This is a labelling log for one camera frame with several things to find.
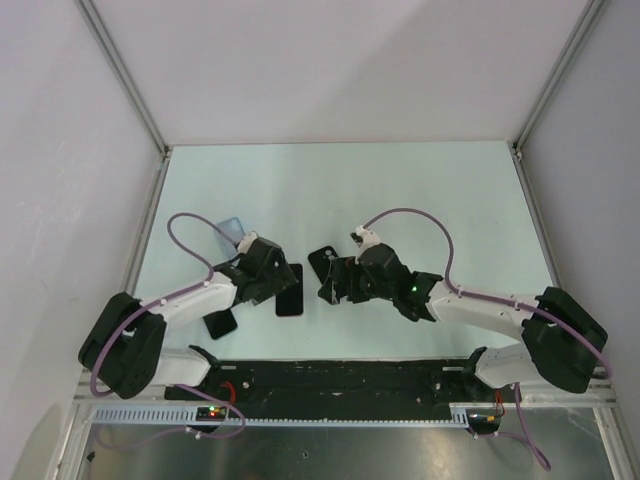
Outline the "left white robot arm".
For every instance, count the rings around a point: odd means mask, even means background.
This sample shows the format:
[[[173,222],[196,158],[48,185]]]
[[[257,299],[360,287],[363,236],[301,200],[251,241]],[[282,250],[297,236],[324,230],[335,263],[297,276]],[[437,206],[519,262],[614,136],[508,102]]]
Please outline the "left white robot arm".
[[[251,233],[238,253],[205,280],[147,304],[126,292],[112,296],[78,353],[91,371],[92,394],[130,399],[151,385],[185,384],[201,399],[214,397],[222,376],[212,356],[196,346],[166,347],[166,334],[243,303],[260,304],[297,283],[276,243]]]

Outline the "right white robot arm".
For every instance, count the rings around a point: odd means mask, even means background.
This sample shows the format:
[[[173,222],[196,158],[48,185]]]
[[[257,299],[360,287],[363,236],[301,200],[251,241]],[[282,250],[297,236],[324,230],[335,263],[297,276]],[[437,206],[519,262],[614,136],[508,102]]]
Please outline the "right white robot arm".
[[[451,289],[440,275],[410,270],[386,244],[360,257],[339,257],[324,247],[308,260],[321,284],[319,298],[331,305],[380,299],[412,322],[471,325],[513,339],[507,347],[479,347],[467,360],[462,388],[476,401],[508,384],[537,380],[582,394],[608,340],[604,328],[560,288],[505,300]]]

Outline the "black phone case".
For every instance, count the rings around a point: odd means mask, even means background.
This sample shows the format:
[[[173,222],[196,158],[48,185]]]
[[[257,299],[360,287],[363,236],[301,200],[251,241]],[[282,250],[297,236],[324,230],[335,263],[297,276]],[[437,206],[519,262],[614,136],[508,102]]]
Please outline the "black phone case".
[[[309,264],[322,285],[333,284],[332,262],[338,257],[332,246],[324,246],[308,254]]]

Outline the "black phone with pink edge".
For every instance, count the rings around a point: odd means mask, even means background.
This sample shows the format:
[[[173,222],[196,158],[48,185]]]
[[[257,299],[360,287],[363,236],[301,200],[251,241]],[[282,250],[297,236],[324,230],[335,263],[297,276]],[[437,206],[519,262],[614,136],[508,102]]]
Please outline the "black phone with pink edge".
[[[304,313],[303,266],[291,264],[297,283],[276,296],[275,314],[277,317],[296,317]]]

